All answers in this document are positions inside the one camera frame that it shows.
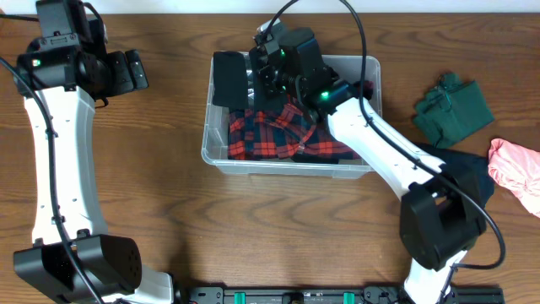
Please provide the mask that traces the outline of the dark green garment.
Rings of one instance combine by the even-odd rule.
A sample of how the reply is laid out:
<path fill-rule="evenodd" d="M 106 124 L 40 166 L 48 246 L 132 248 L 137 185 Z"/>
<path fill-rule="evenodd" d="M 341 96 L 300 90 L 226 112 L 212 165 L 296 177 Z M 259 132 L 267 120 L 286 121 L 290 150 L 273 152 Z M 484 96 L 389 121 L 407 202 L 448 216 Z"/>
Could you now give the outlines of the dark green garment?
<path fill-rule="evenodd" d="M 478 83 L 463 82 L 455 73 L 442 74 L 414 109 L 414 125 L 438 149 L 450 148 L 494 121 Z"/>

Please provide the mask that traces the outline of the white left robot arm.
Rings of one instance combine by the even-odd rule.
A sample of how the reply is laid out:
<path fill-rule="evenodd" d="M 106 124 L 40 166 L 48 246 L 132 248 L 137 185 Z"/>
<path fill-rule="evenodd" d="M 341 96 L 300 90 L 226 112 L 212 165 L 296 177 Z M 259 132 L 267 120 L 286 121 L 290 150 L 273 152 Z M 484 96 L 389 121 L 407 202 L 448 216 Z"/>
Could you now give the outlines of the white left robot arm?
<path fill-rule="evenodd" d="M 108 52 L 91 4 L 39 1 L 41 35 L 10 70 L 35 146 L 37 207 L 30 248 L 13 268 L 56 303 L 172 303 L 172 277 L 143 265 L 100 209 L 93 156 L 97 101 L 148 87 L 139 53 Z"/>

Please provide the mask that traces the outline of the red navy plaid shirt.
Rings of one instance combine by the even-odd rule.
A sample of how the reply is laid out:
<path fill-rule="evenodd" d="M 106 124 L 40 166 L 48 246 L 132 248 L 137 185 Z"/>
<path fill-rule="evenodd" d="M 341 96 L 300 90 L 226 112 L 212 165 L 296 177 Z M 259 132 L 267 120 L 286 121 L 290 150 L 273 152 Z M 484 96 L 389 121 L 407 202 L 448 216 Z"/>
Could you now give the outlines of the red navy plaid shirt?
<path fill-rule="evenodd" d="M 287 160 L 297 153 L 357 160 L 359 155 L 338 142 L 327 128 L 308 123 L 290 98 L 278 111 L 231 110 L 230 160 Z"/>

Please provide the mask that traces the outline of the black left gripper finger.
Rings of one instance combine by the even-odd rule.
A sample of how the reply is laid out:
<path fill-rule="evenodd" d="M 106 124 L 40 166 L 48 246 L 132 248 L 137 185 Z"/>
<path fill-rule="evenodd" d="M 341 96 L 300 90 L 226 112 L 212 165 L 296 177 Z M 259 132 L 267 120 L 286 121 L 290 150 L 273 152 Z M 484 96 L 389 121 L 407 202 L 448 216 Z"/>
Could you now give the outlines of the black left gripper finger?
<path fill-rule="evenodd" d="M 123 95 L 133 91 L 134 84 L 126 55 L 123 52 L 109 53 L 107 64 L 111 71 L 109 96 Z"/>
<path fill-rule="evenodd" d="M 149 87 L 147 75 L 144 71 L 142 59 L 138 50 L 125 52 L 129 72 L 132 77 L 133 88 L 135 90 L 145 90 Z"/>

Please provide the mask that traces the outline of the black garment with tape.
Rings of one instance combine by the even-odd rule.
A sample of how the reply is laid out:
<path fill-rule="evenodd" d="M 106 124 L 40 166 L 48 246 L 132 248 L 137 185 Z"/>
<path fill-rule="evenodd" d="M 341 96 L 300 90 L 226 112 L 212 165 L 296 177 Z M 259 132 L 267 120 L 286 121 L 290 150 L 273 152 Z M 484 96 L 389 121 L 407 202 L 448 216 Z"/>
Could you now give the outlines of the black garment with tape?
<path fill-rule="evenodd" d="M 230 110 L 278 111 L 289 102 L 283 91 L 271 91 L 263 82 L 262 56 L 256 48 L 248 53 L 213 54 L 213 99 L 215 106 Z"/>

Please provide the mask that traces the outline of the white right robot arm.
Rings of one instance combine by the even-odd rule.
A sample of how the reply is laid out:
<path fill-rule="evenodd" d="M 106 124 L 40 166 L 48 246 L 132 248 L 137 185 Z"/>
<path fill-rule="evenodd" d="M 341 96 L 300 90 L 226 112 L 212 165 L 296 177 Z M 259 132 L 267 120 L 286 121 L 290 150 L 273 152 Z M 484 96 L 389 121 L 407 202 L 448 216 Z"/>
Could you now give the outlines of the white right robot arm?
<path fill-rule="evenodd" d="M 256 105 L 292 101 L 383 178 L 401 202 L 399 233 L 413 258 L 404 290 L 414 303 L 443 302 L 454 270 L 487 228 L 476 174 L 428 154 L 385 122 L 362 82 L 341 79 L 325 64 L 311 29 L 268 22 L 254 41 Z"/>

